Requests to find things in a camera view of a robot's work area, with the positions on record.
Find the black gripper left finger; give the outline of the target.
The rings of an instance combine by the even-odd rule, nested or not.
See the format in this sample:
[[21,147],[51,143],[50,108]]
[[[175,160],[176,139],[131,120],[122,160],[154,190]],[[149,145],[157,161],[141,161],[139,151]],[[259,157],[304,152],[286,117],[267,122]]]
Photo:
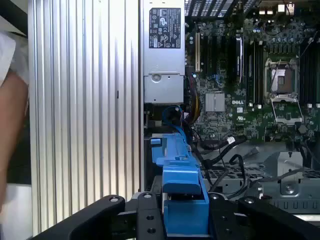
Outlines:
[[126,201],[108,195],[34,236],[35,240],[164,240],[165,228],[154,193]]

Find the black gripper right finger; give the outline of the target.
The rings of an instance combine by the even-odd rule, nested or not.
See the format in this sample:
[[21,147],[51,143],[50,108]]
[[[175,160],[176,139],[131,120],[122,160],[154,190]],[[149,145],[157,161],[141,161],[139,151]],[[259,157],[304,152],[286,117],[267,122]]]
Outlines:
[[318,240],[320,228],[253,196],[236,202],[209,198],[209,229],[214,240]]

